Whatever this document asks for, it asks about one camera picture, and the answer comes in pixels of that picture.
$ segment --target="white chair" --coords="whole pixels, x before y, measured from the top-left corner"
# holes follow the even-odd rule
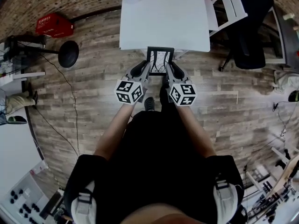
[[[209,30],[212,31],[210,33],[210,36],[226,28],[227,26],[235,23],[236,21],[239,21],[244,17],[247,17],[247,13],[244,11],[241,0],[222,0],[226,15],[228,17],[228,21],[222,24],[221,26],[218,26],[217,17],[214,9],[214,3],[216,1],[217,0],[205,0]]]

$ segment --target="chair leg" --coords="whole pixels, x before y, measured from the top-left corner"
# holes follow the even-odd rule
[[[229,54],[228,54],[228,56],[227,56],[227,58],[225,60],[225,63],[223,64],[223,66],[220,66],[218,68],[218,70],[220,72],[222,72],[224,70],[224,68],[226,67],[226,65],[228,64],[228,62],[231,60],[231,58],[233,58],[233,52],[232,52],[232,50],[229,51]]]

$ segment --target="black office chair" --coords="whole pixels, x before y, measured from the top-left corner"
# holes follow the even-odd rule
[[[263,44],[257,32],[274,1],[241,1],[248,16],[226,28],[230,52],[219,71],[223,71],[232,57],[240,69],[258,69],[266,65]]]

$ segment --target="white table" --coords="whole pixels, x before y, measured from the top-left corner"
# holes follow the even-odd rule
[[[120,48],[210,51],[205,0],[122,0]]]

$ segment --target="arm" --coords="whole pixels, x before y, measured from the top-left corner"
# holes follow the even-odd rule
[[[201,127],[190,107],[177,106],[177,110],[196,150],[205,158],[216,155],[209,135]]]
[[[122,105],[111,121],[108,129],[100,138],[93,155],[102,156],[106,160],[111,158],[112,154],[121,142],[134,107],[135,105]]]

